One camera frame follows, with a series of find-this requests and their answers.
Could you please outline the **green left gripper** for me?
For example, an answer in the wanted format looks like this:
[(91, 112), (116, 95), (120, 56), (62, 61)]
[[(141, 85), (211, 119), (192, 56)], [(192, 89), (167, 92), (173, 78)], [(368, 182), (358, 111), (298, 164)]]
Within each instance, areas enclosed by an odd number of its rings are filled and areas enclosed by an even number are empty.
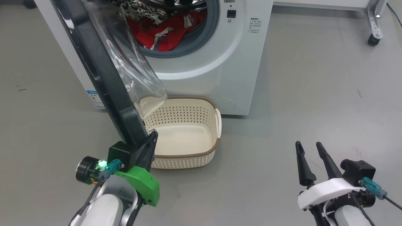
[(158, 132), (151, 130), (137, 152), (137, 165), (127, 172), (118, 171), (116, 176), (124, 178), (145, 200), (146, 204), (156, 207), (160, 199), (160, 184), (149, 173), (155, 160)]

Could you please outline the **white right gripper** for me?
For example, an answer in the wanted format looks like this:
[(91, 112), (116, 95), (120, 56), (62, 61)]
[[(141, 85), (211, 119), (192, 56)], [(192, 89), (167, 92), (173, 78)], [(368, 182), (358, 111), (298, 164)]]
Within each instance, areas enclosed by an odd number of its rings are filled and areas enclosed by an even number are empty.
[(312, 186), (311, 188), (303, 191), (297, 196), (297, 203), (300, 209), (309, 209), (310, 205), (318, 205), (328, 200), (338, 198), (348, 194), (351, 191), (359, 191), (361, 186), (353, 186), (345, 179), (341, 171), (336, 166), (329, 153), (322, 145), (317, 142), (316, 147), (320, 158), (323, 160), (323, 164), (326, 169), (328, 180), (315, 185), (316, 176), (311, 171), (307, 160), (305, 158), (305, 151), (300, 141), (295, 143), (296, 148), (296, 160), (298, 167), (298, 176), (301, 186)]

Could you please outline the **black round glass washer door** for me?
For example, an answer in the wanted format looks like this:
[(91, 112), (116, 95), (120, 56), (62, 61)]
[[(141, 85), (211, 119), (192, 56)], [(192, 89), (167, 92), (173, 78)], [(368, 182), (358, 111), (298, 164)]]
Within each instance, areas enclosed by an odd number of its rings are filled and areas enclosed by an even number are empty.
[(117, 6), (103, 0), (51, 0), (62, 25), (122, 141), (141, 146), (143, 120), (167, 91)]

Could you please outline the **red Bulls 23 jersey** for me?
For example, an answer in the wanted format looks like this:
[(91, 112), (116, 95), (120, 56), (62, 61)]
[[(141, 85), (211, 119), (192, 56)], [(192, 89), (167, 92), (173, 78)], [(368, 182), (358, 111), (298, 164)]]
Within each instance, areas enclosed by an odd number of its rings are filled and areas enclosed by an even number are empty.
[(138, 21), (127, 18), (128, 26), (139, 43), (148, 50), (174, 50), (185, 34), (195, 29), (207, 17), (207, 10), (184, 12), (169, 17), (159, 24), (143, 17)]

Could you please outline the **cream perforated laundry basket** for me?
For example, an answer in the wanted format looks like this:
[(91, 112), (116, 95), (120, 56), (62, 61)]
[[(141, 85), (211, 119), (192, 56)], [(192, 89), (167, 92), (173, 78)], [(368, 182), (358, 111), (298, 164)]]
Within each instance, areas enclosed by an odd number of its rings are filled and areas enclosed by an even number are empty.
[(218, 107), (202, 96), (172, 96), (145, 119), (159, 134), (154, 169), (189, 169), (210, 163), (220, 144)]

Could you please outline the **white front-load washing machine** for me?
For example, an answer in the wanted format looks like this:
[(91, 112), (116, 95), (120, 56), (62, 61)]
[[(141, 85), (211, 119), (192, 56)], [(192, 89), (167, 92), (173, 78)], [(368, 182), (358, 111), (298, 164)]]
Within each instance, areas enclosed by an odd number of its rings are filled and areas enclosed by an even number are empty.
[(273, 0), (206, 0), (206, 21), (172, 51), (142, 49), (168, 96), (204, 96), (222, 114), (247, 115)]

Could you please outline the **blue energy label sticker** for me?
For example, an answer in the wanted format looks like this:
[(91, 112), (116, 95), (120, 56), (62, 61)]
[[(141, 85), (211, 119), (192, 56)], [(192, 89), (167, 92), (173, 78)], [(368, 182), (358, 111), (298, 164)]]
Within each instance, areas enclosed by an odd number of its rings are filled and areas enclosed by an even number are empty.
[(98, 93), (97, 93), (96, 91), (87, 90), (86, 92), (87, 92), (87, 94), (89, 95), (89, 97), (90, 97), (92, 103), (94, 104), (94, 106), (95, 106), (97, 109), (105, 109), (105, 106), (104, 106), (104, 104), (103, 104), (103, 102), (102, 102), (100, 96), (98, 95)]

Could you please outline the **white table with caster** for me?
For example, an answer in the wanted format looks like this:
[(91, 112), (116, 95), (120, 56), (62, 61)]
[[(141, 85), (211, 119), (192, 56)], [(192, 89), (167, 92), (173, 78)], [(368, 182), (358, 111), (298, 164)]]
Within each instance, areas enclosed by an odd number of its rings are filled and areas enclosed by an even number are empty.
[(383, 39), (378, 19), (381, 18), (387, 3), (388, 0), (273, 0), (275, 6), (363, 11), (371, 31), (367, 41), (370, 46), (378, 45)]

